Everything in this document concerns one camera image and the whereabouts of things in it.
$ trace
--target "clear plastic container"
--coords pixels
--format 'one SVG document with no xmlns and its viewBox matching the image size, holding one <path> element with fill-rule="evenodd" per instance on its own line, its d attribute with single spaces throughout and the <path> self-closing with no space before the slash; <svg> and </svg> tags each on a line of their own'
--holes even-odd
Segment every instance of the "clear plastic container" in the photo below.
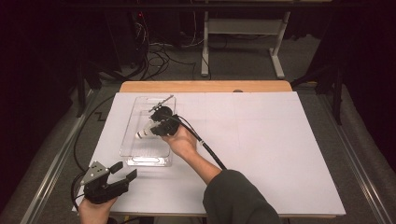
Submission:
<svg viewBox="0 0 396 224">
<path fill-rule="evenodd" d="M 153 121 L 149 118 L 153 113 L 153 107 L 164 101 L 170 95 L 148 97 L 136 97 L 134 107 L 128 122 L 120 155 L 128 165 L 135 166 L 171 166 L 172 150 L 160 136 L 149 134 L 140 139 L 136 137 L 138 132 L 149 129 Z M 176 98 L 172 97 L 163 103 L 176 113 Z"/>
</svg>

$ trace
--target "black cable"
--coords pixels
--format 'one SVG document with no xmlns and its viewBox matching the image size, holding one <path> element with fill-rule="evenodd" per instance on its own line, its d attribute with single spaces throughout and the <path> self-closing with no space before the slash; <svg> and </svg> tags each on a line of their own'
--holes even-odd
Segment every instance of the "black cable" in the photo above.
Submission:
<svg viewBox="0 0 396 224">
<path fill-rule="evenodd" d="M 169 59 L 167 59 L 166 57 L 163 57 L 160 54 L 160 53 L 162 53 L 161 49 L 160 50 L 156 50 L 156 51 L 150 51 L 149 53 L 155 54 L 155 55 L 157 55 L 157 57 L 153 57 L 153 58 L 150 58 L 150 59 L 148 59 L 147 57 L 145 58 L 146 59 L 146 63 L 147 63 L 147 68 L 146 68 L 146 71 L 143 74 L 143 76 L 140 78 L 140 81 L 147 80 L 149 78 L 153 78 L 155 76 L 158 76 L 160 73 L 164 72 L 167 69 L 167 67 L 169 66 Z M 160 63 L 160 64 L 152 64 L 151 61 L 155 60 L 155 59 L 160 59 L 162 61 L 162 63 Z M 148 77 L 146 77 L 146 74 L 149 73 L 149 65 L 153 66 L 153 67 L 159 67 L 159 68 L 157 69 L 157 71 L 154 74 L 151 74 Z"/>
<path fill-rule="evenodd" d="M 78 195 L 75 199 L 80 198 L 80 197 L 82 197 L 82 196 L 85 196 L 85 194 L 80 194 L 80 195 Z"/>
<path fill-rule="evenodd" d="M 186 122 L 189 126 L 190 126 L 190 128 L 195 132 L 195 133 L 197 133 L 195 130 L 194 130 L 194 128 L 192 128 L 192 125 L 190 125 L 189 124 L 189 122 L 186 120 L 186 119 L 184 119 L 183 117 L 181 117 L 181 116 L 179 116 L 179 115 L 177 115 L 180 119 L 183 119 L 184 120 L 184 122 Z"/>
<path fill-rule="evenodd" d="M 115 95 L 112 95 L 112 96 L 106 98 L 106 99 L 105 99 L 104 101 L 102 101 L 99 105 L 97 105 L 97 106 L 92 110 L 92 112 L 90 113 L 90 115 L 88 115 L 88 117 L 84 120 L 83 124 L 81 125 L 81 128 L 78 130 L 78 134 L 77 134 L 77 137 L 76 137 L 76 141 L 74 142 L 74 145 L 73 145 L 73 157 L 74 157 L 74 160 L 75 160 L 75 162 L 76 162 L 76 165 L 78 166 L 78 168 L 79 168 L 81 171 L 85 171 L 85 169 L 82 168 L 82 166 L 81 166 L 81 164 L 78 162 L 78 158 L 77 158 L 77 142 L 78 142 L 78 139 L 79 139 L 79 137 L 81 136 L 82 130 L 84 129 L 84 127 L 85 127 L 87 121 L 90 119 L 90 117 L 92 116 L 92 114 L 97 110 L 97 108 L 99 108 L 102 104 L 104 104 L 106 101 L 110 100 L 110 99 L 113 98 L 114 96 L 115 96 Z"/>
<path fill-rule="evenodd" d="M 143 25 L 141 25 L 141 27 L 144 30 L 143 35 L 145 35 L 145 33 L 147 32 L 147 27 L 145 28 L 145 27 L 143 27 Z M 143 42 L 140 44 L 140 46 L 138 47 L 137 53 L 139 53 L 139 54 L 144 53 L 143 50 L 146 51 L 146 48 L 149 49 L 149 41 L 147 39 L 143 40 Z M 111 71 L 110 69 L 107 69 L 107 68 L 101 66 L 98 63 L 95 63 L 95 62 L 88 62 L 88 63 L 90 65 L 95 66 L 95 67 L 99 68 L 100 70 L 104 71 L 109 76 L 113 77 L 113 78 L 104 77 L 104 76 L 99 74 L 99 78 L 101 78 L 103 80 L 110 80 L 110 81 L 111 80 L 118 80 L 118 81 L 122 81 L 122 82 L 124 82 L 124 81 L 132 81 L 130 79 L 131 77 L 138 76 L 139 74 L 141 74 L 146 69 L 146 66 L 148 66 L 148 64 L 145 62 L 144 59 L 140 60 L 140 62 L 137 63 L 137 68 L 133 72 L 131 72 L 128 75 L 122 75 L 122 74 L 119 74 L 118 72 Z"/>
<path fill-rule="evenodd" d="M 158 76 L 159 74 L 163 73 L 170 65 L 170 62 L 174 62 L 174 63 L 180 63 L 180 64 L 185 64 L 185 65 L 192 65 L 192 70 L 191 70 L 191 74 L 193 75 L 194 71 L 195 71 L 195 65 L 196 63 L 183 63 L 181 61 L 175 60 L 173 59 L 167 52 L 166 52 L 166 48 L 165 48 L 165 44 L 156 44 L 156 45 L 152 45 L 151 48 L 155 46 L 158 47 L 158 49 L 152 49 L 150 51 L 151 54 L 156 55 L 156 57 L 152 57 L 149 60 L 149 65 L 150 66 L 154 66 L 154 67 L 159 67 L 159 69 L 157 69 L 157 71 L 150 75 L 149 77 L 144 77 L 141 80 L 147 80 L 149 78 L 153 78 L 155 76 Z M 162 63 L 160 64 L 153 64 L 151 61 L 155 60 L 155 59 L 160 59 L 162 61 Z"/>
<path fill-rule="evenodd" d="M 204 55 L 202 55 L 202 60 L 204 60 L 204 63 L 206 63 L 207 73 L 209 74 L 209 80 L 212 80 L 212 72 L 210 72 L 209 63 L 205 60 Z"/>
<path fill-rule="evenodd" d="M 86 171 L 83 171 L 83 172 L 79 173 L 79 174 L 73 179 L 72 186 L 71 186 L 71 189 L 70 189 L 70 197 L 71 197 L 71 200 L 72 200 L 73 205 L 76 207 L 77 212 L 78 212 L 78 205 L 77 205 L 77 203 L 76 203 L 76 199 L 77 199 L 78 197 L 82 196 L 82 195 L 79 195 L 79 196 L 75 197 L 75 193 L 74 193 L 74 192 L 75 192 L 75 187 L 76 187 L 77 181 L 78 181 L 80 178 L 82 178 L 86 173 L 87 173 Z"/>
<path fill-rule="evenodd" d="M 202 144 L 202 146 L 206 149 L 206 151 L 210 154 L 210 156 L 213 158 L 213 160 L 215 160 L 215 162 L 218 164 L 218 166 L 222 169 L 222 170 L 227 170 L 227 168 L 224 166 L 224 164 L 221 162 L 221 160 L 219 159 L 219 157 L 215 154 L 215 152 L 207 145 L 207 143 L 205 143 L 202 138 L 198 135 L 198 133 L 196 131 L 193 130 L 192 126 L 191 128 L 188 127 L 185 123 L 183 123 L 182 121 L 180 121 L 179 119 L 175 119 L 173 117 L 170 116 L 166 116 L 166 115 L 162 115 L 165 118 L 168 119 L 172 119 L 174 121 L 177 121 L 179 124 L 181 124 L 184 128 L 187 129 L 187 131 L 189 131 L 197 140 L 198 142 L 200 142 Z"/>
</svg>

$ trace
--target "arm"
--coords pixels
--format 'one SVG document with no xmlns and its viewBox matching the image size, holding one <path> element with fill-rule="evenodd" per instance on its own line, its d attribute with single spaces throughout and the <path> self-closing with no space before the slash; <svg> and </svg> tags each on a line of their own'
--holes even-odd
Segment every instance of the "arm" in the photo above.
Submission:
<svg viewBox="0 0 396 224">
<path fill-rule="evenodd" d="M 204 207 L 211 223 L 276 223 L 276 210 L 241 173 L 213 165 L 196 151 L 195 137 L 183 126 L 163 136 L 172 150 L 205 181 Z"/>
<path fill-rule="evenodd" d="M 219 167 L 207 161 L 196 150 L 197 140 L 183 126 L 179 126 L 173 136 L 163 136 L 163 140 L 169 144 L 172 150 L 183 159 L 204 182 L 209 182 L 218 175 L 221 170 Z"/>
</svg>

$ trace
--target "dark background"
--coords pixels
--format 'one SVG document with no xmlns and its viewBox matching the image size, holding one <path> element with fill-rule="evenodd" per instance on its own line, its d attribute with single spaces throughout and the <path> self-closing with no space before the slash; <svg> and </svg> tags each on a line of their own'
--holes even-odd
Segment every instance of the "dark background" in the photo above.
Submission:
<svg viewBox="0 0 396 224">
<path fill-rule="evenodd" d="M 394 9 L 391 0 L 382 0 L 363 10 L 291 13 L 285 38 L 298 39 L 310 34 L 322 39 L 309 71 L 334 62 L 345 70 L 344 82 L 355 106 L 396 170 Z M 179 44 L 179 31 L 193 32 L 191 14 L 145 15 L 150 28 L 174 45 Z M 125 17 L 116 18 L 122 25 L 113 26 L 116 29 L 110 33 L 106 26 L 108 16 L 101 12 L 61 10 L 46 0 L 1 3 L 2 210 L 46 136 L 72 104 L 69 94 L 77 84 L 79 57 L 85 55 L 114 70 L 125 63 L 121 62 L 123 59 L 134 57 L 117 51 L 118 46 L 124 46 L 122 38 L 115 41 L 117 35 L 129 36 L 126 40 L 134 36 L 133 32 L 122 30 L 128 26 Z M 238 12 L 218 16 L 245 18 L 272 14 Z M 202 17 L 203 13 L 197 13 L 198 21 Z M 202 31 L 200 22 L 198 30 Z"/>
</svg>

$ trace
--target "gray sleeve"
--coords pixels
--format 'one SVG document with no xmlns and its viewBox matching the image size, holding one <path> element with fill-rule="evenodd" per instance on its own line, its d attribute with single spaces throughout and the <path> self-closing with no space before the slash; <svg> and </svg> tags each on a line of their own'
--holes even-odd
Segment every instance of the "gray sleeve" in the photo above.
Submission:
<svg viewBox="0 0 396 224">
<path fill-rule="evenodd" d="M 205 190 L 204 207 L 211 224 L 280 223 L 276 210 L 257 188 L 233 170 L 212 179 Z"/>
</svg>

